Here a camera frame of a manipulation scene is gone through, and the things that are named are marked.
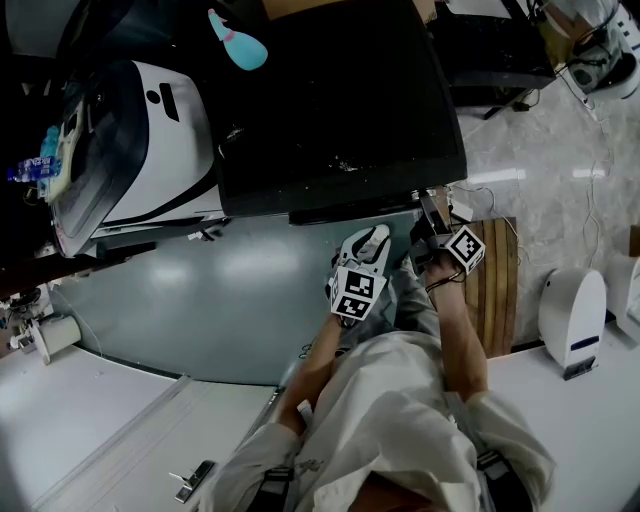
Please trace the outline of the person's white shirt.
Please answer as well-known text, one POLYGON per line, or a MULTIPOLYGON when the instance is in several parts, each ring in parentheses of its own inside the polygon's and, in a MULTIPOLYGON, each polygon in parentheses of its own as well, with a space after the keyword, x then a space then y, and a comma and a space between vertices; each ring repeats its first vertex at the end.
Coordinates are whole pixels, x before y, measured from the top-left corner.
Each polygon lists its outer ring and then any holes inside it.
POLYGON ((216 472, 201 512, 247 512, 266 471, 295 469, 295 512, 347 512, 378 473, 448 512, 479 512, 476 451, 443 397, 440 342, 398 331, 338 359, 304 436, 268 423, 216 472))

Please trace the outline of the wooden slat platform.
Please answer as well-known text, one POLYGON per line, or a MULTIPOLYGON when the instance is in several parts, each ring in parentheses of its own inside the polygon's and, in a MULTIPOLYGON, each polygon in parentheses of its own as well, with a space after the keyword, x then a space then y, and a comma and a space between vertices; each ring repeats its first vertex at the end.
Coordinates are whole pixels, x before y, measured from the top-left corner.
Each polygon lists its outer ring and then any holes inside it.
POLYGON ((485 256, 465 280, 470 319, 489 358, 511 352, 518 295, 518 239, 514 217, 469 225, 484 243, 485 256))

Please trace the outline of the white round toilet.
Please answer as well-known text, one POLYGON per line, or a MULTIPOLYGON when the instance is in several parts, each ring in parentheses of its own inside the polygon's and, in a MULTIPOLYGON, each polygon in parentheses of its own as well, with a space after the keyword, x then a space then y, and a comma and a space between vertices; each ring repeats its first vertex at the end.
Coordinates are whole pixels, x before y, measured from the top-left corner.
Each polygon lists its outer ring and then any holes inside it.
POLYGON ((566 268, 552 271, 542 289, 540 339, 566 381, 591 371, 606 318, 606 287, 600 272, 566 268))

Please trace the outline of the person's left white shoe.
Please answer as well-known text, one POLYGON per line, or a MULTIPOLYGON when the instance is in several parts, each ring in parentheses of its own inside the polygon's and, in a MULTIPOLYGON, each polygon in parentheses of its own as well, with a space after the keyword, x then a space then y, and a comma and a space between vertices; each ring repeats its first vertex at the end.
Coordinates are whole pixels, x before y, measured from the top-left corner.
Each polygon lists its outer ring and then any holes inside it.
POLYGON ((378 224, 355 233, 348 254, 360 263, 374 263, 390 236, 389 226, 378 224))

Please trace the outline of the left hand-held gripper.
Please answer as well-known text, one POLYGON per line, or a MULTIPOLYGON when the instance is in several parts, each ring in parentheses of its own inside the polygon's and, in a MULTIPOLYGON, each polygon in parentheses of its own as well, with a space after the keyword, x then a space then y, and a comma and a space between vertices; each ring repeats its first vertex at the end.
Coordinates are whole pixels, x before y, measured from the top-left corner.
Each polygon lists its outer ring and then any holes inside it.
POLYGON ((342 326, 354 326, 371 313, 387 283, 383 275, 391 247, 386 236, 376 246, 368 262, 357 262, 358 254, 374 234, 361 229, 347 237, 332 258, 335 265, 325 287, 330 311, 342 326))

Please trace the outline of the person's grey trousers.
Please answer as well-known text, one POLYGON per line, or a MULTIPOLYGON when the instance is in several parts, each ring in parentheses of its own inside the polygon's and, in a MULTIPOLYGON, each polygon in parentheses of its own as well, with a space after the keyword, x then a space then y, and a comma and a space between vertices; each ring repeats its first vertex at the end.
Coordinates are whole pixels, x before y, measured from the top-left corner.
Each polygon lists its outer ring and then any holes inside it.
POLYGON ((383 306, 376 303, 363 322, 344 330, 340 338, 340 350, 354 349, 370 339, 396 332, 409 332, 409 337, 422 343, 429 338, 431 343, 441 346, 439 319, 435 307, 424 285, 416 276, 409 256, 406 256, 391 274, 391 291, 396 297, 395 317, 386 318, 383 306))

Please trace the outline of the teal plastic packet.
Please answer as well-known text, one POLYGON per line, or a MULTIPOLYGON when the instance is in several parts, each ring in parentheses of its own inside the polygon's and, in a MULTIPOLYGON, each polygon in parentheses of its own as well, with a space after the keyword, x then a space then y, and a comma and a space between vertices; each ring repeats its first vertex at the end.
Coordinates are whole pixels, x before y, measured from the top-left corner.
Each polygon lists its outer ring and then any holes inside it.
POLYGON ((49 166, 52 173, 60 171, 60 161, 57 154, 59 136, 60 128, 57 125, 50 126, 46 131, 40 148, 40 157, 49 166))

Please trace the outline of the white door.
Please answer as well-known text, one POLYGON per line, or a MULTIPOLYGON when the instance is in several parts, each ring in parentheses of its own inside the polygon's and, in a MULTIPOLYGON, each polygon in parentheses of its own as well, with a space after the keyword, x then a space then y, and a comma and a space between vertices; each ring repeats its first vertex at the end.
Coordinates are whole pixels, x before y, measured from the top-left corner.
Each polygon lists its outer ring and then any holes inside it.
POLYGON ((182 377, 33 506, 34 512, 197 512, 184 480, 206 460, 220 467, 274 408, 272 386, 182 377))

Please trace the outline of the clear water bottle blue label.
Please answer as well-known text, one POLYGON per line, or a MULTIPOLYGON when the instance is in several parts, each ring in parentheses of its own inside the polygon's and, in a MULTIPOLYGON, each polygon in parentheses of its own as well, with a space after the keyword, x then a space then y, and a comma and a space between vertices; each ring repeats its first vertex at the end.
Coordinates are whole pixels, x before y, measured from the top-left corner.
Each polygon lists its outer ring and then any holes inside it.
POLYGON ((19 183, 31 183, 56 177, 60 172, 55 157, 36 157, 18 162, 7 170, 7 180, 19 183))

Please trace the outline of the person's right forearm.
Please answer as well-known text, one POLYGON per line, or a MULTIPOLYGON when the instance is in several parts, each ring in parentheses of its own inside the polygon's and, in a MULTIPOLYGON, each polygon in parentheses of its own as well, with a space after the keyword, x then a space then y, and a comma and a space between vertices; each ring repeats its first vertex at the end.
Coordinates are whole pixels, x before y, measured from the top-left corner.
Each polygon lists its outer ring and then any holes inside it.
POLYGON ((439 319, 444 378, 447 390, 463 401, 488 390, 488 363, 467 310, 459 268, 448 254, 428 264, 425 286, 439 319))

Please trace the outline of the white cylinder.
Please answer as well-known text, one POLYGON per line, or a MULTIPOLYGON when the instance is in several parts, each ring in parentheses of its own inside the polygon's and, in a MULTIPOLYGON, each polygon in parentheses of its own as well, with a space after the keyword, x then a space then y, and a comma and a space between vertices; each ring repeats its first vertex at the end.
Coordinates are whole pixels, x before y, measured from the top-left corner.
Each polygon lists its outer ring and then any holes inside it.
POLYGON ((73 316, 50 315, 42 321, 33 320, 29 333, 45 365, 51 363, 55 354, 81 340, 81 331, 73 316))

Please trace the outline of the black bag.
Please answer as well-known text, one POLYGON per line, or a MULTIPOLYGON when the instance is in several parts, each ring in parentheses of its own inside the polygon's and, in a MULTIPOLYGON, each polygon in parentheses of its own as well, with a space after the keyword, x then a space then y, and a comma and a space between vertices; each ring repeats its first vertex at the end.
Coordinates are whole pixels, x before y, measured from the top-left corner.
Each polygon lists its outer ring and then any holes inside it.
POLYGON ((56 57, 80 66, 129 59, 179 70, 213 41, 214 0, 79 0, 56 57))

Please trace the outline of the black table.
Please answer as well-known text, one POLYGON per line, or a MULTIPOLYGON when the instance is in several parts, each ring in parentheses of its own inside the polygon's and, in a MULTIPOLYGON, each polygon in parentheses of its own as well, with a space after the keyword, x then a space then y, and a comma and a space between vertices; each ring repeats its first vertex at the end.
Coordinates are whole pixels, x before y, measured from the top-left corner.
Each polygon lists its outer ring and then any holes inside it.
POLYGON ((489 120, 555 80, 544 40, 518 0, 468 4, 501 7, 498 16, 453 11, 463 5, 436 0, 436 18, 427 23, 456 108, 485 107, 489 120))

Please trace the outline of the person's left forearm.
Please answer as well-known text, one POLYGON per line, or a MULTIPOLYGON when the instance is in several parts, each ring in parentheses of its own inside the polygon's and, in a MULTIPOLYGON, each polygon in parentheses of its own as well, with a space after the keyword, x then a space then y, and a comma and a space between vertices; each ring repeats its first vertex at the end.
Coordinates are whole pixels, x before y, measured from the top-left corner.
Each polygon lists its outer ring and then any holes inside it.
POLYGON ((322 390, 331 378, 341 332, 339 317, 330 313, 314 338, 307 357, 286 387, 276 422, 297 436, 301 436, 306 430, 306 423, 298 411, 298 405, 308 401, 312 407, 316 406, 322 390))

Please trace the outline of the black washing machine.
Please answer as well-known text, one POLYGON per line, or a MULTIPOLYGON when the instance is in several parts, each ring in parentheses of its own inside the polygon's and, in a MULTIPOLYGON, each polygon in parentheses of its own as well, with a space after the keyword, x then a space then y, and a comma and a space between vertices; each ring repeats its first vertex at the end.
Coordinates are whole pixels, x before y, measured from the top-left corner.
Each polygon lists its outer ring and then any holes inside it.
POLYGON ((466 178, 449 88, 412 10, 312 10, 254 35, 268 50, 263 66, 212 64, 226 215, 381 205, 466 178))

